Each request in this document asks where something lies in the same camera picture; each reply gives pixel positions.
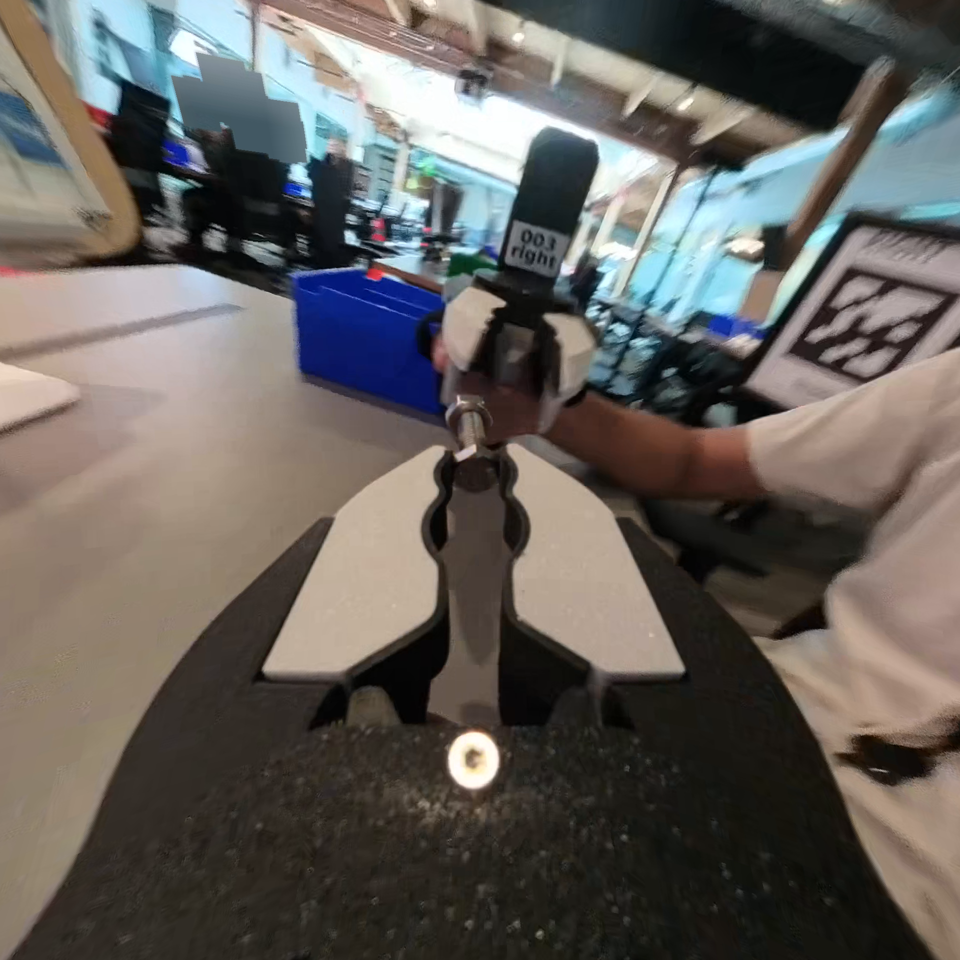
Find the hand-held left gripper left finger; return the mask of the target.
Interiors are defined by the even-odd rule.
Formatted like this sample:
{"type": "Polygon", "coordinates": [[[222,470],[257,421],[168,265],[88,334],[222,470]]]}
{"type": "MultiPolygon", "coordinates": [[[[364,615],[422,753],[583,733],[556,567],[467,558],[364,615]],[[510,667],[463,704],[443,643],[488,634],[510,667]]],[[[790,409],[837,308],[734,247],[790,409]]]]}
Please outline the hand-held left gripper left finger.
{"type": "Polygon", "coordinates": [[[348,681],[447,609],[450,450],[432,445],[335,514],[263,665],[267,681],[348,681]]]}

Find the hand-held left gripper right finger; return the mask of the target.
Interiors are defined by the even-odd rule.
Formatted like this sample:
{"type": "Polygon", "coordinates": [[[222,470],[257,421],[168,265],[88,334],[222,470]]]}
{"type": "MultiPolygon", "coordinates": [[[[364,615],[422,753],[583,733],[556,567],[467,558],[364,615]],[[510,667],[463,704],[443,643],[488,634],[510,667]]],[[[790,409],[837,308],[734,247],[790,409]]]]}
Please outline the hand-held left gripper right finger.
{"type": "Polygon", "coordinates": [[[513,608],[603,683],[673,682],[687,668],[612,510],[517,443],[510,493],[529,531],[511,570],[513,608]]]}

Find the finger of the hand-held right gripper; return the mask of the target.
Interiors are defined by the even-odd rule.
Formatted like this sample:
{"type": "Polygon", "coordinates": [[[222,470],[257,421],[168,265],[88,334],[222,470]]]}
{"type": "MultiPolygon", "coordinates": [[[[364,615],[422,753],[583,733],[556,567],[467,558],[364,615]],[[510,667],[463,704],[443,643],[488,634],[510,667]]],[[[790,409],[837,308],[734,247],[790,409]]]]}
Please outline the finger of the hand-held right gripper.
{"type": "Polygon", "coordinates": [[[550,429],[564,409],[582,402],[596,349],[594,330],[583,317],[542,315],[535,330],[537,429],[550,429]]]}
{"type": "Polygon", "coordinates": [[[445,305],[439,330],[443,407],[452,407],[481,381],[495,382],[500,330],[495,314],[505,306],[501,295],[487,289],[464,289],[445,305]]]}

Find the steel hex bolt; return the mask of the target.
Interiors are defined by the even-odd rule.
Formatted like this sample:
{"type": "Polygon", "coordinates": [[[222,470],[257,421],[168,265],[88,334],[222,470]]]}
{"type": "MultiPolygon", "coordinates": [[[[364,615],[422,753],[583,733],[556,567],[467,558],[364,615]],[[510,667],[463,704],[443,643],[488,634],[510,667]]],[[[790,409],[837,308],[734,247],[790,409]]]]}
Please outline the steel hex bolt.
{"type": "Polygon", "coordinates": [[[471,493],[483,493],[498,483],[498,455],[489,446],[486,430],[477,417],[466,416],[459,429],[449,429],[455,442],[454,480],[471,493]]]}

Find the person's right forearm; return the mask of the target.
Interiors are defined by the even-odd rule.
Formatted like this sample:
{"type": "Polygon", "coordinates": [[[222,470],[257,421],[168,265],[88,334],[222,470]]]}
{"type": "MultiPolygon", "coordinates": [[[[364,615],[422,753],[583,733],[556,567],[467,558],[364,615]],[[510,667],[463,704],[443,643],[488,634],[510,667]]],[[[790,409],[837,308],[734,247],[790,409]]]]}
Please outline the person's right forearm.
{"type": "Polygon", "coordinates": [[[744,427],[690,427],[588,392],[560,411],[545,438],[641,498],[743,502],[765,494],[744,427]]]}

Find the person's right hand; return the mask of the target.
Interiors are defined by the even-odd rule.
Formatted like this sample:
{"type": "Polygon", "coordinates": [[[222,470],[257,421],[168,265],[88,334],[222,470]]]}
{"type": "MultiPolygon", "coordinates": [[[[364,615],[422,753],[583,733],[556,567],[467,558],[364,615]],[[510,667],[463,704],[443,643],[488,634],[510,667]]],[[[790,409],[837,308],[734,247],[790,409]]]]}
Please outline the person's right hand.
{"type": "Polygon", "coordinates": [[[489,415],[486,440],[490,446],[545,435],[560,410],[556,404],[545,405],[528,391],[504,386],[486,377],[479,379],[478,390],[489,415]]]}

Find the blue plastic bin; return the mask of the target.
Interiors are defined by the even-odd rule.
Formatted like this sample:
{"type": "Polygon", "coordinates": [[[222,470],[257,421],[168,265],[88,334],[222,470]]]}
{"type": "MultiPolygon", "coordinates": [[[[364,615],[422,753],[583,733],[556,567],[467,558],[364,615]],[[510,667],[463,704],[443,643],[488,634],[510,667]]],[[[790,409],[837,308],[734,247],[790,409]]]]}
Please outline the blue plastic bin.
{"type": "Polygon", "coordinates": [[[418,332],[438,294],[363,269],[291,277],[297,361],[307,377],[427,416],[441,413],[440,378],[418,332]]]}

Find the black office chair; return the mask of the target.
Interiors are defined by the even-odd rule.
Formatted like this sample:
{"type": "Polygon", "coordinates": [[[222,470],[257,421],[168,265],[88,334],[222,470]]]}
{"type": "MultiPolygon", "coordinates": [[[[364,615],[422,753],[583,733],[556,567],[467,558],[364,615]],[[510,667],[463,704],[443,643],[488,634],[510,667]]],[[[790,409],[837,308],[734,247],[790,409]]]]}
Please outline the black office chair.
{"type": "Polygon", "coordinates": [[[306,171],[313,204],[311,258],[319,270],[336,269],[344,262],[344,234],[354,181],[346,143],[341,138],[329,139],[325,153],[311,157],[306,171]]]}

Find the black hanging panel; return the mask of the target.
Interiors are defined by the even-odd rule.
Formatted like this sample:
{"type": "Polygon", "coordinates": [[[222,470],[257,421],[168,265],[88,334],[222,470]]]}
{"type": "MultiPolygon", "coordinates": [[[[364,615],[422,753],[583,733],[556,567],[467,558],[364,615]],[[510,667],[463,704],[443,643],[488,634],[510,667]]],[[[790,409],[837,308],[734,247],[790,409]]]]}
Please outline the black hanging panel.
{"type": "Polygon", "coordinates": [[[958,68],[959,3],[505,1],[489,6],[813,130],[869,67],[958,68]]]}

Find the framed marker sign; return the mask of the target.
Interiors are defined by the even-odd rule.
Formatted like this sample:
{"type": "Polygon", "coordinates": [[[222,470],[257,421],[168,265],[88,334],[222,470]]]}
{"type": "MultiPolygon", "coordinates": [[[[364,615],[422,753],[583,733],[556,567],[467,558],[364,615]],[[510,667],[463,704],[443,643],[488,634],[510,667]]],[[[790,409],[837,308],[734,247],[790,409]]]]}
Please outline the framed marker sign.
{"type": "Polygon", "coordinates": [[[744,364],[740,390],[790,410],[958,347],[959,231],[846,216],[744,364]]]}

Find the instruction sheet on stand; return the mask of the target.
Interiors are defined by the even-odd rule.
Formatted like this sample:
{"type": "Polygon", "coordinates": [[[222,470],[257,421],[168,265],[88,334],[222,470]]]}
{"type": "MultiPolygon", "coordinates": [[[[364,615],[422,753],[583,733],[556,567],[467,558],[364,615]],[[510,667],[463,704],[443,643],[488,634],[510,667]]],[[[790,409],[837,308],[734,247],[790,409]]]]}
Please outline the instruction sheet on stand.
{"type": "Polygon", "coordinates": [[[31,5],[3,1],[2,29],[49,101],[107,208],[105,214],[88,217],[88,234],[72,244],[3,246],[1,233],[2,275],[100,265],[125,257],[138,245],[141,220],[131,188],[101,130],[91,121],[31,5]]]}

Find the printed instruction sheet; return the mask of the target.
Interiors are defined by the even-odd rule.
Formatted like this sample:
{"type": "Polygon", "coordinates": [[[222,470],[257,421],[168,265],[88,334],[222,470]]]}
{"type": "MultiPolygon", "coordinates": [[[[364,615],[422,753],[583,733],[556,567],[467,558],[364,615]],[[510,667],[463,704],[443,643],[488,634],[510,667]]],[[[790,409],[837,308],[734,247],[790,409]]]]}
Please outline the printed instruction sheet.
{"type": "Polygon", "coordinates": [[[1,30],[1,234],[5,247],[66,245],[108,213],[34,75],[1,30]]]}

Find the wooden post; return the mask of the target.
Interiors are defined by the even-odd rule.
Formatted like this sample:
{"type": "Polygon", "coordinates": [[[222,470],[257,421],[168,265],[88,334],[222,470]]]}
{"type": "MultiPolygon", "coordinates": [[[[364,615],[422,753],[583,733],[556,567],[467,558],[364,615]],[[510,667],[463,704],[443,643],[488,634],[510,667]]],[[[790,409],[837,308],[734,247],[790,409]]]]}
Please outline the wooden post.
{"type": "Polygon", "coordinates": [[[855,174],[884,122],[906,99],[915,79],[913,69],[887,57],[867,68],[841,116],[846,132],[822,162],[786,227],[778,258],[780,270],[786,271],[798,258],[855,174]]]}

